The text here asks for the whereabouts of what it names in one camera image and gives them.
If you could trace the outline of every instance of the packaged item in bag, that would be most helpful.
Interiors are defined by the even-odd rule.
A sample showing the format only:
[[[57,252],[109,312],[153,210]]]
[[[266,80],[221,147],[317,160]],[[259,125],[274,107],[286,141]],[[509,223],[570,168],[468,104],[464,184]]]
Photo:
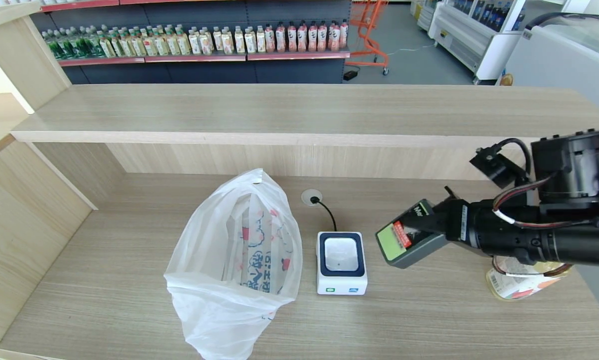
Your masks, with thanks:
[[[277,309],[297,297],[301,275],[298,224],[259,168],[197,207],[164,278],[185,341],[206,360],[245,360]]]

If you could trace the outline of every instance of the beverage bottle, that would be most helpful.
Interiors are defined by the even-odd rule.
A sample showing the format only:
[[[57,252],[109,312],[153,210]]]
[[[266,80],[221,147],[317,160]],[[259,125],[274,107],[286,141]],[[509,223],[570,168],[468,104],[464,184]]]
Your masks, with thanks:
[[[277,52],[284,53],[286,51],[286,28],[281,21],[277,23],[275,38],[277,39]]]
[[[100,47],[101,47],[101,50],[103,51],[104,55],[107,58],[116,57],[115,51],[113,50],[113,47],[111,46],[111,42],[109,41],[108,38],[106,38],[106,35],[104,34],[104,32],[102,30],[98,30],[97,36],[100,39]]]
[[[487,25],[487,23],[489,23],[489,19],[491,18],[491,13],[493,12],[493,2],[491,0],[489,0],[489,2],[486,3],[486,5],[484,6],[484,12],[482,13],[482,17],[479,18],[479,22]]]
[[[325,51],[327,49],[327,32],[329,32],[327,23],[326,21],[322,21],[319,28],[317,28],[317,51]]]
[[[301,21],[299,27],[297,28],[297,51],[303,53],[306,51],[306,36],[307,36],[308,28],[306,27],[306,22],[304,20]]]
[[[526,10],[522,7],[521,11],[519,12],[519,15],[517,15],[517,20],[515,20],[514,25],[512,25],[512,30],[514,30],[514,32],[520,29],[520,25],[522,24],[522,21],[524,21],[525,17]]]
[[[298,50],[298,32],[293,21],[288,23],[288,51],[295,53]]]
[[[311,21],[308,28],[308,51],[318,50],[318,27],[314,21]]]
[[[341,21],[340,25],[340,49],[346,48],[348,45],[348,23],[346,19]]]
[[[266,39],[264,34],[264,28],[259,25],[257,27],[257,33],[255,34],[255,39],[257,41],[257,52],[265,53],[266,52]]]
[[[263,31],[264,38],[266,40],[266,52],[272,53],[275,51],[275,33],[270,23],[266,24],[266,28]]]
[[[341,30],[339,27],[339,22],[335,22],[335,25],[333,27],[333,38],[330,41],[331,43],[331,51],[339,51],[339,37],[341,34]]]
[[[480,15],[482,14],[482,10],[484,10],[484,4],[484,0],[478,0],[477,5],[475,5],[475,11],[473,11],[473,19],[480,21]]]

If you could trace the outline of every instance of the bottle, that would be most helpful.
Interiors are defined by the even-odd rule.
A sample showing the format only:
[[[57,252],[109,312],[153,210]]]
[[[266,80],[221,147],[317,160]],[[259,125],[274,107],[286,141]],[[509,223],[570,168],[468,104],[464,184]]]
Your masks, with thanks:
[[[197,37],[193,29],[188,30],[188,43],[190,43],[190,52],[193,55],[201,55],[200,39]]]
[[[266,52],[272,53],[275,51],[275,34],[270,23],[266,24],[266,29],[263,31],[266,40]]]
[[[346,46],[348,46],[348,23],[346,19],[343,19],[340,25],[340,49],[346,48]]]
[[[494,263],[500,271],[510,274],[543,274],[558,269],[559,262],[537,262],[535,265],[521,264],[514,257],[496,256]],[[525,299],[569,275],[569,270],[554,276],[509,276],[491,268],[486,272],[486,285],[493,295],[505,301]]]
[[[477,5],[475,5],[475,11],[473,11],[472,18],[480,21],[480,15],[482,14],[482,10],[484,10],[485,0],[478,0]]]
[[[111,46],[111,42],[109,41],[109,39],[106,38],[106,35],[104,35],[104,32],[102,30],[98,30],[97,37],[100,39],[100,47],[101,47],[101,50],[103,51],[104,55],[107,58],[116,57],[115,51],[114,51],[113,47]]]
[[[281,21],[277,23],[275,38],[277,40],[277,51],[280,53],[286,52],[286,28]]]
[[[288,51],[295,53],[298,50],[298,31],[293,21],[288,23]]]
[[[168,49],[172,55],[181,55],[178,44],[178,37],[173,34],[173,30],[170,27],[166,28],[166,43],[168,44]]]
[[[233,54],[233,49],[231,48],[231,34],[229,34],[229,31],[226,29],[222,29],[221,31],[221,45],[224,47],[224,54]]]
[[[215,49],[220,52],[224,52],[224,46],[222,45],[222,32],[219,26],[213,27],[213,40],[215,40]]]
[[[66,59],[73,59],[75,57],[75,52],[73,51],[73,46],[71,45],[71,42],[66,37],[66,30],[64,30],[63,27],[60,27],[59,30],[53,31],[53,35],[55,35],[55,39],[57,39],[57,44],[61,48],[62,52],[64,52],[64,56],[66,57]]]
[[[318,27],[314,21],[311,21],[308,28],[308,51],[318,50]]]
[[[484,12],[482,13],[482,17],[479,19],[479,22],[486,25],[491,18],[491,13],[493,12],[493,1],[489,0],[484,6]]]
[[[317,51],[325,51],[327,49],[327,23],[322,21],[317,29]]]
[[[131,43],[131,37],[128,36],[124,29],[117,30],[119,33],[119,43],[121,44],[121,49],[124,51],[124,55],[128,58],[136,57],[135,48]]]
[[[256,35],[253,34],[253,30],[251,30],[250,28],[246,29],[246,34],[244,34],[244,41],[247,53],[254,54],[258,51],[258,41],[256,40]]]
[[[201,53],[204,55],[213,55],[213,46],[211,45],[213,43],[213,35],[202,29],[199,35],[197,35],[197,39],[199,39]]]
[[[524,18],[526,18],[526,10],[522,7],[519,15],[517,15],[517,20],[515,20],[514,25],[512,25],[512,30],[514,30],[514,32],[520,29],[520,25],[522,24],[522,21],[524,21]]]
[[[247,52],[247,46],[244,43],[244,32],[239,26],[235,27],[235,51],[237,54],[245,54]]]
[[[495,7],[493,7],[493,11],[491,11],[491,18],[486,23],[486,26],[495,30],[496,29],[496,21],[498,17],[501,16],[502,12],[502,2],[499,1]]]
[[[182,30],[181,27],[176,27],[175,33],[177,34],[177,45],[180,48],[180,53],[182,55],[190,55],[191,43],[189,42],[188,37],[184,35],[184,30]]]
[[[110,40],[110,45],[112,45],[112,49],[115,51],[115,55],[120,58],[126,57],[126,54],[122,49],[122,44],[120,43],[119,39],[117,39],[115,30],[108,30],[108,39]]]
[[[333,38],[331,40],[331,51],[339,51],[339,37],[341,34],[341,30],[339,27],[339,22],[335,22],[333,26]]]
[[[58,44],[58,42],[55,41],[55,39],[53,39],[48,32],[42,31],[41,38],[44,39],[44,42],[46,45],[48,45],[48,48],[50,49],[50,52],[53,53],[53,57],[55,57],[55,59],[64,59],[64,51],[62,51],[60,44]]]
[[[146,48],[144,47],[144,43],[142,43],[142,39],[138,37],[138,32],[139,31],[135,31],[135,28],[128,31],[130,34],[130,45],[133,47],[135,54],[137,54],[138,57],[145,57]]]
[[[257,27],[257,33],[255,34],[255,40],[257,42],[257,52],[265,53],[266,52],[266,39],[264,35],[264,28],[259,25]]]

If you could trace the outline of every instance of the plastic bottle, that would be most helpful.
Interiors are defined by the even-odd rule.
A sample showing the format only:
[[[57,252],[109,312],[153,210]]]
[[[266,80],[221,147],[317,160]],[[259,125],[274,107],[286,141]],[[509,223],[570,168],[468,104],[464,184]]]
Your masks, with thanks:
[[[266,40],[266,52],[272,53],[275,51],[275,33],[270,23],[266,24],[266,28],[263,31],[264,38]]]
[[[101,47],[101,50],[103,51],[104,55],[107,58],[116,57],[115,51],[114,51],[113,47],[111,46],[111,42],[109,41],[109,39],[106,38],[106,35],[104,34],[104,32],[102,30],[98,30],[97,37],[100,39],[100,47]]]
[[[247,46],[244,43],[244,33],[239,26],[235,27],[235,51],[237,54],[245,54],[247,52]]]
[[[327,49],[327,23],[322,21],[317,29],[317,51],[325,51]]]
[[[482,14],[482,10],[484,10],[485,0],[478,0],[477,5],[475,5],[475,11],[473,11],[473,16],[471,18],[480,21],[480,15]]]
[[[257,27],[257,33],[255,34],[255,40],[257,42],[257,52],[265,53],[266,52],[266,39],[264,34],[264,28],[259,25]]]
[[[348,46],[348,23],[343,19],[340,25],[340,49],[346,46]]]
[[[306,27],[306,22],[304,20],[301,21],[299,27],[297,28],[297,51],[300,53],[306,52],[307,44],[306,37],[308,27]]]
[[[275,38],[277,40],[277,51],[280,53],[286,52],[286,27],[281,21],[277,23]]]
[[[231,48],[231,34],[229,34],[226,29],[221,31],[221,44],[222,47],[224,47],[224,54],[233,54],[233,49]]]
[[[491,13],[493,12],[493,1],[489,0],[484,6],[484,12],[482,13],[482,17],[479,18],[479,22],[487,25],[489,19],[491,18]]]
[[[48,32],[42,31],[41,38],[44,39],[44,42],[48,45],[48,48],[50,49],[50,52],[53,53],[55,59],[64,59],[64,51],[62,51],[60,45],[48,34]]]
[[[514,25],[512,25],[512,30],[514,30],[514,32],[520,29],[520,25],[522,24],[522,21],[524,21],[524,18],[526,18],[526,9],[522,7],[519,15],[517,15],[517,20],[515,20]]]
[[[295,53],[298,50],[298,31],[293,21],[288,23],[288,51]]]
[[[339,51],[339,37],[341,34],[341,30],[339,27],[339,22],[335,22],[335,25],[333,26],[333,35],[332,35],[332,40],[330,41],[331,43],[331,51]]]
[[[318,50],[318,27],[314,21],[311,21],[308,28],[308,51]]]
[[[176,27],[175,33],[177,34],[177,45],[180,48],[180,53],[182,55],[190,55],[191,43],[188,41],[188,37],[184,35],[184,30],[181,27]]]
[[[61,48],[62,52],[64,52],[66,59],[73,59],[75,57],[75,52],[73,51],[71,42],[66,37],[66,30],[64,30],[63,27],[60,27],[59,30],[53,31],[53,35],[55,35],[57,44]]]
[[[209,34],[208,31],[202,29],[197,35],[197,39],[199,39],[199,48],[201,49],[201,53],[204,55],[213,55],[213,35]]]
[[[192,52],[193,55],[202,54],[202,48],[200,47],[200,39],[197,37],[193,29],[188,30],[188,43],[190,44],[190,52]]]

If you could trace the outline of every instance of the black cable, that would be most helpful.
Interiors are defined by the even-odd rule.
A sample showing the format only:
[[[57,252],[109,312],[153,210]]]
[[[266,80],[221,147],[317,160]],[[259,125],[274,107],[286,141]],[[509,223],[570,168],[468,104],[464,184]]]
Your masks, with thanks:
[[[328,214],[331,215],[331,220],[333,221],[333,231],[338,231],[338,224],[336,224],[336,218],[333,216],[333,212],[331,212],[329,207],[324,205],[324,203],[322,201],[320,201],[320,198],[318,198],[317,196],[311,197],[310,202],[313,204],[320,204],[320,205],[322,205],[322,207],[324,207],[324,209],[327,210]]]
[[[499,141],[495,146],[497,148],[497,151],[499,151],[501,148],[503,148],[503,146],[511,143],[517,144],[521,148],[521,152],[524,153],[524,171],[526,171],[526,174],[531,175],[531,164],[533,164],[533,162],[531,161],[531,152],[529,151],[529,148],[526,146],[524,141],[521,141],[516,137],[509,137],[508,139],[503,139],[502,141]]]

